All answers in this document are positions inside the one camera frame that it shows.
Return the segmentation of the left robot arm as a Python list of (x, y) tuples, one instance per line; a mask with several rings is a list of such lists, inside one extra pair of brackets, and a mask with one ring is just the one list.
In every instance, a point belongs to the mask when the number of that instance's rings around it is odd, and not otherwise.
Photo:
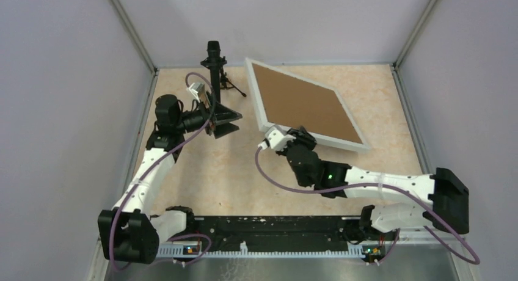
[(153, 215), (153, 202), (188, 142), (201, 133), (216, 139), (233, 133), (239, 129), (234, 122), (243, 116), (218, 101), (193, 102), (194, 109), (185, 111), (175, 95), (156, 99), (156, 120), (140, 167), (123, 196), (98, 216), (105, 259), (150, 264), (160, 244), (175, 235), (181, 240), (195, 235), (196, 224), (188, 219), (191, 209), (171, 208)]

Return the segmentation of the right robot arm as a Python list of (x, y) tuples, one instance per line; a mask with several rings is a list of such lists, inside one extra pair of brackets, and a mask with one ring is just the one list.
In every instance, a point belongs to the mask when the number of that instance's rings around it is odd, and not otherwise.
[(314, 151), (316, 139), (304, 128), (281, 130), (276, 153), (285, 156), (306, 194), (334, 199), (365, 198), (393, 202), (369, 204), (362, 210), (358, 231), (365, 239), (397, 228), (433, 226), (459, 235), (470, 231), (469, 189), (450, 169), (432, 174), (394, 175), (346, 163), (326, 161)]

